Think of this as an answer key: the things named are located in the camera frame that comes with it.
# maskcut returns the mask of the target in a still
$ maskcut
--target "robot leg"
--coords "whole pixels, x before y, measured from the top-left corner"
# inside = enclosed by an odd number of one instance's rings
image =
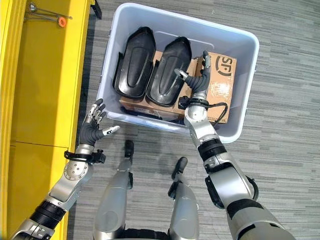
[[[118,166],[117,173],[106,187],[95,216],[93,227],[94,240],[117,238],[125,229],[127,189],[133,186],[131,173],[134,143],[125,142],[125,155]]]
[[[196,197],[183,176],[187,158],[182,157],[172,174],[173,183],[168,192],[174,199],[168,235],[171,240],[196,240],[199,238],[198,204]]]

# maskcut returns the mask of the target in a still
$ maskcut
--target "sf logo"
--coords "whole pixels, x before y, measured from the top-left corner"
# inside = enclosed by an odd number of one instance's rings
[[[218,56],[215,61],[215,69],[223,76],[231,76],[231,64],[231,58]]]

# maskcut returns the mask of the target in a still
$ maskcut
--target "black plastic shoe insert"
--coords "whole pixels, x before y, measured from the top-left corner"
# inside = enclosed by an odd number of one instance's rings
[[[169,43],[156,61],[146,89],[146,96],[155,104],[171,107],[175,104],[184,81],[175,74],[175,69],[187,71],[192,52],[189,40],[182,36]]]
[[[127,40],[124,55],[119,52],[112,86],[120,95],[143,98],[153,68],[156,41],[152,30],[140,27]]]

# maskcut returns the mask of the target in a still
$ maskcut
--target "gray carpet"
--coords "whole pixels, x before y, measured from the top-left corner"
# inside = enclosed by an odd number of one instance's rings
[[[320,239],[320,2],[318,0],[142,0],[138,3],[254,33],[260,41],[256,73],[240,138],[226,148],[242,170],[254,177],[259,201],[298,239]],[[90,15],[79,123],[95,101],[108,32],[121,0],[99,0],[102,20]],[[106,184],[135,143],[134,187],[128,193],[129,228],[166,232],[173,207],[167,196],[179,157],[198,204],[200,239],[231,240],[225,211],[213,206],[202,161],[187,136],[105,120],[120,125],[99,141],[107,161],[69,215],[68,239],[92,239],[95,212]]]

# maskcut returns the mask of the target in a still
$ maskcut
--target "black cable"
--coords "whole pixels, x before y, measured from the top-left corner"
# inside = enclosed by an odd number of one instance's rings
[[[216,124],[218,124],[221,119],[224,118],[224,116],[226,115],[227,111],[228,111],[228,104],[225,102],[218,102],[216,104],[211,104],[208,106],[208,108],[214,108],[214,107],[220,107],[220,106],[224,106],[224,110],[222,111],[222,113],[220,114],[220,116],[218,117],[218,119],[216,121],[214,121],[214,123],[212,123],[212,126],[214,127]]]
[[[254,190],[254,194],[253,194],[253,200],[257,201],[258,197],[259,197],[259,188],[258,185],[255,182],[254,178],[250,178],[248,176],[246,176],[246,178],[248,179],[249,183],[251,183],[253,190]]]

